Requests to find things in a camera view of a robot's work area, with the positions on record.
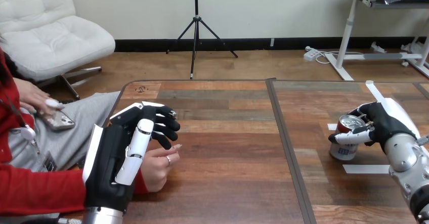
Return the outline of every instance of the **smartphone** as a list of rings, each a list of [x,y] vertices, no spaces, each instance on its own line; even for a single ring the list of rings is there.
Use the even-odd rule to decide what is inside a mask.
[[[51,128],[52,130],[71,129],[76,125],[74,121],[68,117],[62,110],[55,111],[53,116],[43,116],[40,118]]]

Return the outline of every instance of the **soda can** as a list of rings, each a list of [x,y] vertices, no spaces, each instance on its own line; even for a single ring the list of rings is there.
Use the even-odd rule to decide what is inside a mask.
[[[363,126],[365,126],[365,122],[361,118],[346,114],[339,118],[335,133],[348,133],[353,129]],[[338,143],[331,143],[329,153],[338,160],[349,161],[355,158],[358,146],[358,144],[340,145]]]

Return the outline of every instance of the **prosthetic hand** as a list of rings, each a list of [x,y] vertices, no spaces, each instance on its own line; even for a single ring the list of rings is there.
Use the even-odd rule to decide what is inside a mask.
[[[180,129],[175,118],[167,106],[142,102],[112,116],[108,127],[94,127],[83,169],[84,224],[122,223],[149,141],[170,149]]]
[[[366,126],[329,136],[334,144],[372,146],[378,142],[390,163],[389,174],[418,223],[429,224],[429,161],[425,148],[428,137],[420,138],[417,127],[393,99],[363,104],[349,113],[362,118]]]

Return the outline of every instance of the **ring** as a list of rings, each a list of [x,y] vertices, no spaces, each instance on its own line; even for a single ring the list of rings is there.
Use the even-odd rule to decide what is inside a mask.
[[[170,166],[171,165],[171,160],[170,160],[170,158],[168,157],[168,156],[165,156],[167,159],[168,159],[168,166]]]

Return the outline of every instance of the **black baseboard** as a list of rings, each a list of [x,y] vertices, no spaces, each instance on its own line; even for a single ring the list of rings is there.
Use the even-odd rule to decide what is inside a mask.
[[[413,41],[413,37],[352,37],[348,49],[368,49],[372,42],[384,49],[400,49],[401,45]],[[224,39],[228,47],[234,51],[254,50],[304,50],[310,46],[319,50],[338,49],[341,37],[315,38],[276,38],[274,46],[270,46],[270,38],[232,38]],[[166,52],[175,39],[117,39],[115,52]],[[192,51],[193,39],[181,39],[171,51]],[[223,45],[216,39],[200,39],[199,51],[224,51]]]

